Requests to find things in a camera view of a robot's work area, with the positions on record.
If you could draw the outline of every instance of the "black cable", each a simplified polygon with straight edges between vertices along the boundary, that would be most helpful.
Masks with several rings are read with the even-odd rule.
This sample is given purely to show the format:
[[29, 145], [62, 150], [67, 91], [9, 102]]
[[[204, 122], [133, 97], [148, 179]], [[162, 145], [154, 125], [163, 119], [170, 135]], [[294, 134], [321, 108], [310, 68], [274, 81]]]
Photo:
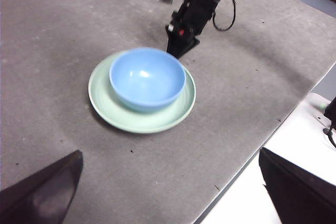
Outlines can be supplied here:
[[333, 122], [330, 126], [329, 131], [327, 132], [327, 136], [329, 138], [330, 143], [336, 148], [336, 143], [334, 142], [334, 140], [332, 139], [332, 129], [336, 128], [336, 122]]
[[232, 4], [233, 4], [233, 19], [232, 19], [232, 23], [228, 28], [219, 28], [216, 23], [215, 23], [215, 17], [216, 17], [216, 12], [214, 11], [213, 16], [212, 16], [212, 23], [214, 24], [214, 27], [218, 30], [218, 31], [228, 31], [234, 24], [235, 20], [236, 20], [236, 2], [235, 0], [232, 0]]

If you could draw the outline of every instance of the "plate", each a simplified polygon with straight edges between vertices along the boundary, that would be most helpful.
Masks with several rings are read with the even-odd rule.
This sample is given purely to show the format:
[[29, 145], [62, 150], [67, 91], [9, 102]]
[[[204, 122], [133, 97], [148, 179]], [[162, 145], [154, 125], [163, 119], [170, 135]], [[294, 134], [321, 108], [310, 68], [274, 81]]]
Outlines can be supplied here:
[[100, 62], [89, 79], [89, 97], [95, 111], [109, 124], [133, 133], [154, 133], [168, 130], [184, 120], [194, 106], [196, 86], [189, 71], [181, 95], [168, 107], [153, 113], [140, 113], [125, 107], [113, 90], [109, 70], [122, 52]]

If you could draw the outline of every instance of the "bowl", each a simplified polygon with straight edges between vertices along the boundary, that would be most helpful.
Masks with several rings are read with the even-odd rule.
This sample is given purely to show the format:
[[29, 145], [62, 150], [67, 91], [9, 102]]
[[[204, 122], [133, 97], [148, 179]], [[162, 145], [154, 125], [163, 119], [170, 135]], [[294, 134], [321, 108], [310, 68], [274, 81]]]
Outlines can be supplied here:
[[120, 101], [132, 110], [154, 112], [181, 94], [186, 74], [165, 51], [136, 48], [124, 52], [110, 68], [110, 82]]

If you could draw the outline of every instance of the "table surface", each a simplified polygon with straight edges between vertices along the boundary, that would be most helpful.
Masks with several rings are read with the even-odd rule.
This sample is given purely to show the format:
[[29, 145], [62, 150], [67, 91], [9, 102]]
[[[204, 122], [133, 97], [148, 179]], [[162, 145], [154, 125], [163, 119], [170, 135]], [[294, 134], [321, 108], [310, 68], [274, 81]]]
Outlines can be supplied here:
[[[236, 2], [233, 28], [209, 23], [181, 59], [196, 82], [191, 114], [137, 135], [97, 116], [88, 79], [115, 52], [165, 49], [181, 0], [1, 1], [1, 187], [79, 149], [64, 223], [193, 223], [335, 61], [336, 19], [297, 0]], [[217, 22], [231, 16], [222, 0]]]
[[[326, 98], [309, 93], [269, 139], [265, 147], [336, 185], [336, 174], [331, 172], [336, 162], [336, 149], [323, 133], [323, 129], [329, 128], [331, 124], [330, 120], [323, 116], [325, 107], [329, 103]], [[259, 167], [259, 154], [257, 154], [205, 217], [202, 224], [281, 224], [264, 187], [265, 184]]]

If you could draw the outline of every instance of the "gray felt surface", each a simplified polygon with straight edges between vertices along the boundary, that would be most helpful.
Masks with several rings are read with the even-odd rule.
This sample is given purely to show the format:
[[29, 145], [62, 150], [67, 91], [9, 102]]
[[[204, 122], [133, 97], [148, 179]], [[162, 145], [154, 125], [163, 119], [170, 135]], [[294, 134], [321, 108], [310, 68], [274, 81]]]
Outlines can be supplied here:
[[[181, 59], [191, 114], [136, 135], [97, 116], [88, 79], [115, 52], [165, 49], [181, 0], [3, 0], [2, 188], [80, 149], [65, 224], [192, 223], [335, 61], [336, 19], [297, 0], [236, 2], [233, 28], [209, 23]], [[217, 22], [231, 16], [222, 0]]]

